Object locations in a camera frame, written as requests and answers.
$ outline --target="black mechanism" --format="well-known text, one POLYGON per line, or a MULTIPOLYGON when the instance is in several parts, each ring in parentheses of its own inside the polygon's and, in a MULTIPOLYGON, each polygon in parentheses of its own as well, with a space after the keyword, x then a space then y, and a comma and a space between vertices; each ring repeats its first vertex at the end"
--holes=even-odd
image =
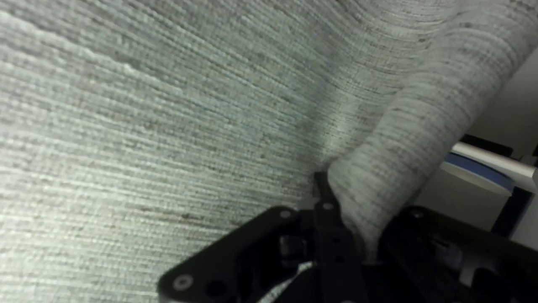
POLYGON ((365 265, 327 174, 317 182, 313 211, 273 207, 165 273, 162 303, 256 303, 288 280, 278 303, 538 302, 535 251, 421 207, 387 226, 381 263, 365 265), (492 261, 470 287, 460 281, 466 255, 492 261))

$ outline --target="gray fabric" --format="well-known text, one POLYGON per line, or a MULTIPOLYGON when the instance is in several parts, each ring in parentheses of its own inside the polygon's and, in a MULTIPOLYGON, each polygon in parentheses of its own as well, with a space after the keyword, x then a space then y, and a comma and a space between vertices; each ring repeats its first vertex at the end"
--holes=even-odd
POLYGON ((330 164, 374 251, 537 29, 522 0, 4 0, 0 302, 154 302, 330 164))

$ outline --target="metal screw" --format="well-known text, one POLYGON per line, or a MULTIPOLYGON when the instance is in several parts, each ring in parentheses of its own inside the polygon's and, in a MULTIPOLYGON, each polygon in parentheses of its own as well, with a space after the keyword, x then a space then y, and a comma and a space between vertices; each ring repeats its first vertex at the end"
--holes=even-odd
POLYGON ((424 218, 424 212, 414 211, 411 216, 414 216, 414 219, 421 219, 421 218, 424 218))
POLYGON ((196 283, 196 280, 191 275, 182 275, 177 280, 174 280, 174 290, 177 292, 186 292, 189 290, 192 285, 196 283))
POLYGON ((281 211, 281 218, 288 219, 288 218, 291 218, 291 212, 290 211, 281 211))
POLYGON ((335 209, 335 206, 330 204, 330 202, 325 202, 325 204, 323 204, 323 209, 325 209, 325 211, 332 211, 332 209, 335 209))

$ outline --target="black plastic part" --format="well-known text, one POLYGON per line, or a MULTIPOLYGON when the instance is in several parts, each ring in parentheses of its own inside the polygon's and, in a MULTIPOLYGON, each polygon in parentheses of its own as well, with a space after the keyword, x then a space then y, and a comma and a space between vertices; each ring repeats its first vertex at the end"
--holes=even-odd
POLYGON ((500 218, 493 224, 492 233, 510 238, 532 199, 532 192, 517 187, 512 197, 507 201, 500 218))
POLYGON ((483 138, 478 138, 473 135, 465 135, 461 138, 461 142, 473 145, 473 147, 478 147, 478 148, 483 148, 483 150, 488 150, 488 152, 493 152, 493 154, 498 154, 498 155, 503 155, 503 157, 512 157, 512 154, 513 154, 513 148, 510 148, 507 145, 488 142, 488 140, 483 140, 483 138))
POLYGON ((233 234, 170 270, 159 281, 162 302, 254 303, 278 283, 296 275, 283 265, 280 238, 300 226, 298 212, 273 207, 233 234), (189 290, 177 290, 175 280, 189 275, 189 290))
POLYGON ((327 174, 317 180, 322 201, 313 211, 270 209, 165 273, 160 300, 256 303, 295 278, 278 303, 538 302, 535 251, 423 207, 406 209, 387 226, 379 244, 384 265, 362 265, 327 174), (434 239, 495 258, 500 273, 478 276, 475 290, 463 287, 434 239), (303 263, 312 268, 298 275, 303 263))
MULTIPOLYGON (((441 278, 443 283, 433 285, 431 290, 421 287, 423 283, 428 283, 426 278, 433 278, 433 273, 436 275, 434 280, 439 281, 438 275, 443 273, 443 268, 439 266, 431 266, 433 273, 426 273, 421 270, 421 266, 424 266, 421 263, 424 261, 429 265, 436 263, 434 260, 431 260, 434 249, 428 249, 428 239, 433 234, 436 234, 436 238, 455 243, 466 251, 481 253, 495 260, 500 270, 498 275, 505 281, 503 288, 513 298, 517 298, 520 303, 538 302, 538 255, 535 251, 507 241, 505 238, 476 229, 470 224, 463 224, 460 221, 436 214, 433 211, 423 207, 409 207, 386 229, 381 243, 381 251, 386 253, 384 258, 396 260, 396 263, 392 265, 396 265, 397 268, 407 268, 404 270, 406 276, 419 275, 419 285, 416 283, 416 280, 411 281, 419 290, 419 293, 423 293, 423 298, 431 297, 429 292, 433 292, 434 288, 448 288, 444 281, 449 281, 446 278, 441 278)), ((465 302, 470 298, 471 302, 490 302, 488 293, 473 292, 473 295, 468 297, 468 292, 461 293, 453 283, 449 285, 449 288, 455 288, 451 290, 451 293, 456 292, 458 295, 463 295, 465 302)))
POLYGON ((320 202, 315 207, 317 292, 323 303, 369 302, 362 258, 352 233, 340 219, 340 206, 320 202))

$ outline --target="textured fabric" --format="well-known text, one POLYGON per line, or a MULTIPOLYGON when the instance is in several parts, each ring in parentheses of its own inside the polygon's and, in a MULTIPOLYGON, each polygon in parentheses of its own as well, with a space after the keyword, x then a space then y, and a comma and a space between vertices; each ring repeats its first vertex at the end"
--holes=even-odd
POLYGON ((154 302, 330 164, 372 251, 537 29, 522 0, 4 0, 0 302, 154 302))

